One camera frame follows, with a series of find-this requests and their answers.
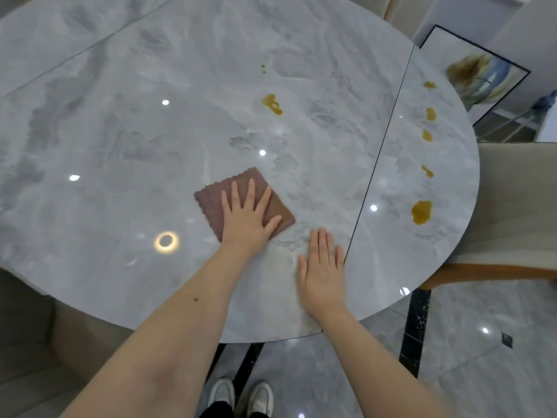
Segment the person's left arm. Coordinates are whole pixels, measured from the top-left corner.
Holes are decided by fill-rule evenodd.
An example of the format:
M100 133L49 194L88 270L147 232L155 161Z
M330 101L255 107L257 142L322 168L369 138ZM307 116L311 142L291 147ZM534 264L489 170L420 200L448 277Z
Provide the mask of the person's left arm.
M236 182L232 206L222 193L219 250L129 337L61 418L193 417L242 270L281 220L262 225L270 195L267 188L255 207L253 179L243 207Z

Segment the pant leg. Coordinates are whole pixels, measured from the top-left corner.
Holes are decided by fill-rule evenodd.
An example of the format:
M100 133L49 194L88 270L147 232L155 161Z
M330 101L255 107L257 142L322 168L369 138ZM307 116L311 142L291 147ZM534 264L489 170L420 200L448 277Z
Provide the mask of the pant leg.
M199 418L234 418L232 407L224 401L213 403Z

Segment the brown cleaning cloth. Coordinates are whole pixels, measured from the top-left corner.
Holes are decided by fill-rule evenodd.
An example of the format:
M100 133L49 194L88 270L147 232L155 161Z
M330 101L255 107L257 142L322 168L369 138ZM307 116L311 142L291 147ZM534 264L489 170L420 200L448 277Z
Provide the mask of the brown cleaning cloth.
M201 211L205 214L209 225L213 229L214 234L217 236L218 241L222 242L222 230L225 225L224 214L222 212L222 203L220 201L220 194L224 190L228 195L228 202L232 202L232 181L236 181L238 184L238 193L240 195L240 202L242 205L246 200L247 196L247 185L250 179L255 181L255 205L259 203L265 188L268 183L265 181L259 170L255 167L247 169L245 172L238 174L233 177L229 177L220 182L213 183L198 192L195 192L194 196L196 198ZM275 191L271 194L271 199L265 210L265 215L263 215L263 225L267 225L269 220L275 216L282 216L278 227L275 229L273 234L269 239L274 238L280 232L282 232L287 227L294 224L296 219L294 215L290 212L288 208L282 203L279 196L276 195Z

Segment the person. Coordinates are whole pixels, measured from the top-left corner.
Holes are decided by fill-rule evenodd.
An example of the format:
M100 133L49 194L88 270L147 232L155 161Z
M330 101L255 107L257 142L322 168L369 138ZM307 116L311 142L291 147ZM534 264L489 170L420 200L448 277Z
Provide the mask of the person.
M263 226L271 189L255 205L248 183L241 205L222 193L224 230L217 252L128 338L62 413L62 418L193 417L242 270L261 253L281 217ZM447 412L346 308L344 254L324 228L310 234L297 282L303 308L328 336L365 417L446 417ZM233 417L232 382L212 388L203 418ZM251 418L271 417L272 389L255 386Z

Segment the black picture frame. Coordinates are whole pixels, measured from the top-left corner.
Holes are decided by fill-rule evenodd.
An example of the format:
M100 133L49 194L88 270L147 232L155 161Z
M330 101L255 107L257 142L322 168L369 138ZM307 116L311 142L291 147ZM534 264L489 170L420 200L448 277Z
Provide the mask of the black picture frame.
M436 28L442 29L443 31L445 31L445 32L447 32L447 33L449 33L449 34L451 34L451 35L457 37L458 39L461 39L461 40L463 40L463 41L465 41L465 42L468 42L468 44L473 45L473 46L475 46L475 47L477 47L477 48L480 48L480 49L484 50L486 53L489 53L489 54L491 54L491 55L495 55L495 56L497 56L498 58L500 58L500 59L502 59L502 60L508 62L508 63L511 64L511 65L513 65L514 67L517 67L517 68L519 68L519 69L522 69L522 70L524 70L524 71L526 72L526 75L525 75L522 79L520 79L519 82L517 82L517 84L514 85L514 86L512 87L512 89L511 89L510 91L508 91L507 94L505 94L505 95L504 95L498 102L496 102L488 111L486 111L482 117L480 117L478 120L476 120L476 121L473 123L473 125L476 125L481 119L483 119L488 113L490 113L495 107L497 107L497 105L499 105L499 103L500 103L501 101L503 101L505 98L507 98L507 97L509 96L509 94L510 94L513 90L515 90L522 82L524 82L524 80L525 80L528 76L530 76L530 74L532 73L531 70L528 70L528 69L526 69L526 68L523 67L523 66L520 66L519 64L517 64L517 63L515 63L515 62L513 62L513 61L511 61L511 60L509 60L508 58L503 57L502 55L499 55L499 54L497 54L496 52L491 51L490 49L484 48L484 47L482 47L481 45L476 44L475 42L470 41L469 39L464 38L464 37L462 37L462 36L460 36L460 35L458 35L458 34L452 32L451 30L448 30L447 28L442 27L441 25L437 25L437 24L434 25L434 26L431 28L431 30L430 30L429 33L427 34L426 39L424 39L424 41L421 43L420 49L423 47L423 45L424 45L424 44L426 43L426 41L428 40L429 36L433 33L433 31L434 31Z

